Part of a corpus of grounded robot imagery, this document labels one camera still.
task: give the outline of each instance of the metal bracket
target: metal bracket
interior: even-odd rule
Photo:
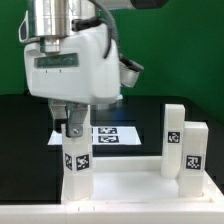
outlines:
[[[53,120],[53,129],[55,131],[61,131],[61,123],[65,123],[67,119],[65,111],[66,102],[62,100],[48,99],[48,107],[51,112]]]
[[[83,122],[88,110],[87,104],[66,103],[67,123],[66,136],[71,138],[83,135]]]

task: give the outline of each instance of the green background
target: green background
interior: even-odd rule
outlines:
[[[18,41],[26,0],[0,2],[0,94],[26,88]],[[159,10],[113,12],[122,53],[145,71],[128,95],[183,96],[224,124],[224,0],[170,0]]]

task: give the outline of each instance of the white base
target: white base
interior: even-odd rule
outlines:
[[[1,206],[1,224],[223,224],[224,197],[205,173],[203,197],[178,198],[160,176],[160,157],[97,158],[90,200],[63,205]]]

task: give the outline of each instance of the white rectangular block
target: white rectangular block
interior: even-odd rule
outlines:
[[[68,138],[65,132],[65,125],[62,125],[64,198],[74,201],[90,197],[93,193],[93,166],[89,110],[83,124],[81,137]]]
[[[179,175],[184,118],[183,105],[165,105],[161,175],[167,178],[176,178]]]
[[[185,122],[179,197],[201,197],[208,127],[203,122]]]

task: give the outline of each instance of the metal cylinder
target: metal cylinder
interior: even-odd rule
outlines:
[[[60,52],[60,39],[56,37],[45,37],[40,41],[40,52],[56,53]]]
[[[130,0],[98,0],[108,9],[134,9]]]
[[[70,19],[89,19],[95,16],[95,6],[88,0],[68,0]]]
[[[67,0],[29,0],[29,20],[33,36],[66,36],[66,13]]]

